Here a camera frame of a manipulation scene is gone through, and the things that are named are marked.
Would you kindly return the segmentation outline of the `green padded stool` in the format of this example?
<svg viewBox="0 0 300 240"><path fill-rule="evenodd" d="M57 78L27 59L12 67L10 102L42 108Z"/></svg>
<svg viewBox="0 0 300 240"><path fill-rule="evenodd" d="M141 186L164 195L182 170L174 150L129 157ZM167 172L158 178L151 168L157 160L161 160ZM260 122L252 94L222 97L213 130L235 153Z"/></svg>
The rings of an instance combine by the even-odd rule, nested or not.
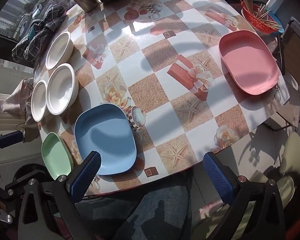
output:
<svg viewBox="0 0 300 240"><path fill-rule="evenodd" d="M300 178L300 136L293 132L287 139L282 156L281 166L273 170L273 174L264 175L255 171L250 181L266 183L269 179L276 179L283 207L292 201ZM207 239L217 224L229 209L228 204L221 201L214 202L200 209L203 222L192 233L192 239Z"/></svg>

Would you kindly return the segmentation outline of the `blue rectangular plate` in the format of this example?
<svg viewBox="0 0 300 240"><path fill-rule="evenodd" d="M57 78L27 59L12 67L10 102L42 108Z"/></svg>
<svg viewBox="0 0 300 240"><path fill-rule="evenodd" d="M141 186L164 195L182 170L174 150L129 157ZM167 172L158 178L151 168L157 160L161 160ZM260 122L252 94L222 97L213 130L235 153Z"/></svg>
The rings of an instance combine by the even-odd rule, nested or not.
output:
<svg viewBox="0 0 300 240"><path fill-rule="evenodd" d="M136 161L130 123L117 105L103 103L83 112L76 120L74 135L82 159L91 151L101 155L99 176L126 172Z"/></svg>

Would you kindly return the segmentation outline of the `plaid dark cloth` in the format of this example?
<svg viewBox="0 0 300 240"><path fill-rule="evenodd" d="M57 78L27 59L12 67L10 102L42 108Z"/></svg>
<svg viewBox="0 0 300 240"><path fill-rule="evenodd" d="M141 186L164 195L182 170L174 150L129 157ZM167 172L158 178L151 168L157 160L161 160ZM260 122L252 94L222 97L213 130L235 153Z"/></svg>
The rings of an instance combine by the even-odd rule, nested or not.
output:
<svg viewBox="0 0 300 240"><path fill-rule="evenodd" d="M24 59L34 62L41 54L48 39L66 18L65 8L59 4L49 6L42 19L34 20L29 32L12 49L12 58L15 62Z"/></svg>

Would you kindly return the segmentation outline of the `folding chair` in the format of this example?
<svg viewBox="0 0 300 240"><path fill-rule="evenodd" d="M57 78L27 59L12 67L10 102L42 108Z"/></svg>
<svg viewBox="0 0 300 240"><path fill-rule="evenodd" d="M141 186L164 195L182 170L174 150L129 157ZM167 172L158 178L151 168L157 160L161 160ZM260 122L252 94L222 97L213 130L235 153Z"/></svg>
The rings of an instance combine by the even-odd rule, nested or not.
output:
<svg viewBox="0 0 300 240"><path fill-rule="evenodd" d="M277 38L276 52L279 69L287 80L292 95L278 114L288 124L298 127L300 123L300 22L291 17L282 35Z"/></svg>

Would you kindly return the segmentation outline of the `beige cloth bag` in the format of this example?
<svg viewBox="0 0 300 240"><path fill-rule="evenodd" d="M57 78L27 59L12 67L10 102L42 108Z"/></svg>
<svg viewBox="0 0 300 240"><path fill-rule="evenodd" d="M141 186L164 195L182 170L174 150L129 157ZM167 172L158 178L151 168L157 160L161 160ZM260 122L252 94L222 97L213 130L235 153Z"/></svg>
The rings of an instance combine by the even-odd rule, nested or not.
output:
<svg viewBox="0 0 300 240"><path fill-rule="evenodd" d="M23 120L23 142L31 142L39 137L37 122L33 118L31 99L33 94L33 78L27 77L20 81L13 93L1 104L4 113Z"/></svg>

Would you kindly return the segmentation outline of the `white bowl small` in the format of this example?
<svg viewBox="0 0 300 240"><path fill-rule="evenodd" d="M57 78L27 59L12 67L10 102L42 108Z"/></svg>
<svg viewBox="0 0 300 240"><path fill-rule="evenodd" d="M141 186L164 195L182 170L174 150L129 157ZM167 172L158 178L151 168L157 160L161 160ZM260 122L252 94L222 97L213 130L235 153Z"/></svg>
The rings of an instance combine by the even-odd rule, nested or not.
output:
<svg viewBox="0 0 300 240"><path fill-rule="evenodd" d="M46 103L47 83L40 80L34 87L31 97L31 113L36 122L40 122L49 113Z"/></svg>

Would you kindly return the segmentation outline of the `patterned tablecloth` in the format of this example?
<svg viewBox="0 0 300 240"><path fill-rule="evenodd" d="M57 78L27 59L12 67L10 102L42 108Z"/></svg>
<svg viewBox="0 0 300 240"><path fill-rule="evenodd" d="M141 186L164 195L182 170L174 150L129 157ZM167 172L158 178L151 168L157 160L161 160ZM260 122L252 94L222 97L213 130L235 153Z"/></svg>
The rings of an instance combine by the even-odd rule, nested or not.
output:
<svg viewBox="0 0 300 240"><path fill-rule="evenodd" d="M79 164L81 113L113 103L132 117L136 162L121 174L98 174L88 190L95 196L161 179L231 146L289 99L283 77L252 96L222 66L219 40L240 30L253 33L224 0L121 0L91 15L72 7L59 32L74 43L78 96L64 114L39 123L40 136L57 133Z"/></svg>

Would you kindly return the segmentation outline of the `green small plate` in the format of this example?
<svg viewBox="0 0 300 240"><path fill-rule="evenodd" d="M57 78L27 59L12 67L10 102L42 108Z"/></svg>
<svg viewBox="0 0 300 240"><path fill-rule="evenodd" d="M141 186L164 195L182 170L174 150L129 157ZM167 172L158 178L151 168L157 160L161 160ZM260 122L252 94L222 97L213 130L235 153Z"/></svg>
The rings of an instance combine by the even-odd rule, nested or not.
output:
<svg viewBox="0 0 300 240"><path fill-rule="evenodd" d="M42 159L53 180L69 175L74 167L65 142L54 132L50 132L42 143Z"/></svg>

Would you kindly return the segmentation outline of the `pink rectangular plate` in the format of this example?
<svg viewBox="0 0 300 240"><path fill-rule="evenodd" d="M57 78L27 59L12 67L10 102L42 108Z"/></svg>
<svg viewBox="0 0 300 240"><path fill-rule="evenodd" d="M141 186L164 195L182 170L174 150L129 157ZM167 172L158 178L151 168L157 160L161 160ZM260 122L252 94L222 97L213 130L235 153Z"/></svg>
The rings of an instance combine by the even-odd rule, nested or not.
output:
<svg viewBox="0 0 300 240"><path fill-rule="evenodd" d="M275 87L279 68L264 41L254 32L238 30L223 35L219 54L235 84L250 95Z"/></svg>

